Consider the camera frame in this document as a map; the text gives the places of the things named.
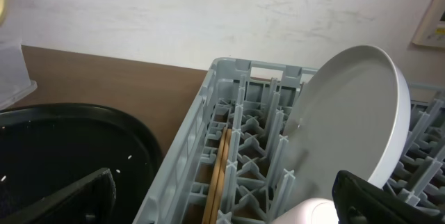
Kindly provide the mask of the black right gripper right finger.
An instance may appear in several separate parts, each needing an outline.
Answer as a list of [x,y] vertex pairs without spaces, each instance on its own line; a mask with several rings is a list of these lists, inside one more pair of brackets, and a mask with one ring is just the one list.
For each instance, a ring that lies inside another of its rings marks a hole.
[[444,212],[427,214],[346,170],[337,173],[332,198],[340,224],[444,223]]

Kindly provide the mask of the wooden chopstick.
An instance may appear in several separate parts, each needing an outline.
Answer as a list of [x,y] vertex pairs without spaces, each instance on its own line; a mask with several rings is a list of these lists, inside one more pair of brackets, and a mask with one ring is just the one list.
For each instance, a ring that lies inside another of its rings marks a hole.
[[226,164],[227,159],[229,155],[229,145],[231,141],[231,135],[232,135],[232,129],[228,129],[226,136],[225,136],[225,146],[222,154],[222,161],[220,165],[220,172],[218,175],[218,181],[216,186],[216,194],[214,196],[214,202],[211,209],[211,218],[210,218],[210,224],[216,224],[216,220],[218,217],[218,210],[220,208],[220,202],[223,194],[223,188],[224,188],[224,181],[225,181],[225,170],[226,170]]
[[211,183],[209,186],[209,191],[207,195],[207,202],[204,209],[202,224],[210,224],[210,218],[211,218],[211,211],[213,207],[214,197],[216,194],[216,187],[218,183],[218,176],[220,172],[220,164],[223,158],[223,150],[225,147],[225,138],[227,135],[227,128],[225,127],[222,131],[222,136],[220,139],[219,147],[218,147],[218,153],[216,156],[216,162],[213,167],[212,177],[211,177]]

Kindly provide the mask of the white round plate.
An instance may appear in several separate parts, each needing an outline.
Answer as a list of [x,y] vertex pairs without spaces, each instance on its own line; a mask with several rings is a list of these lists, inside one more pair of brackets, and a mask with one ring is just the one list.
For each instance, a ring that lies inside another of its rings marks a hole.
[[410,93],[382,49],[360,45],[331,58],[302,88],[284,128],[290,206],[332,199],[340,170],[382,188],[407,140]]

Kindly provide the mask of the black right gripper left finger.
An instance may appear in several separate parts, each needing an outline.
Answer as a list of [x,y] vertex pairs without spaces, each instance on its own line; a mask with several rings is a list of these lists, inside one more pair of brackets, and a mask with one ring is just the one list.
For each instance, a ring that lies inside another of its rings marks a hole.
[[116,200],[109,168],[100,168],[1,219],[3,224],[108,223]]

